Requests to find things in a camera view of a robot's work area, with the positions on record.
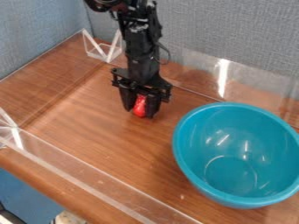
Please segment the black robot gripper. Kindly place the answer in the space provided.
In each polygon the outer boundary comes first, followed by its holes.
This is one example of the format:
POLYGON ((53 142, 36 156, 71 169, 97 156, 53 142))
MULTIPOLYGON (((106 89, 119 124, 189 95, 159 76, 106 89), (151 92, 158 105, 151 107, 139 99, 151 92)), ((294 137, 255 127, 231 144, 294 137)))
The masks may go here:
POLYGON ((146 117, 153 119, 161 109, 162 102, 169 102, 173 84, 161 75, 161 64, 154 56, 133 57, 126 54, 127 68, 115 67, 113 73, 113 86, 119 89, 126 111, 137 103, 137 97, 145 95, 146 117))

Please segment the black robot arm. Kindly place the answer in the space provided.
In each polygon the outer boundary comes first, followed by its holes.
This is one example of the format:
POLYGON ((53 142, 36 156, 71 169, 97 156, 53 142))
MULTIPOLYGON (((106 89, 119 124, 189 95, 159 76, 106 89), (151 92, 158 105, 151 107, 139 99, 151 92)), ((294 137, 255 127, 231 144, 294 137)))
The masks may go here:
POLYGON ((85 0, 95 12, 109 12, 118 21, 126 41, 127 68, 114 68, 113 85, 119 89, 127 111, 153 119, 162 102, 169 102, 173 84, 161 75, 159 42, 163 26, 159 22, 155 0, 85 0))

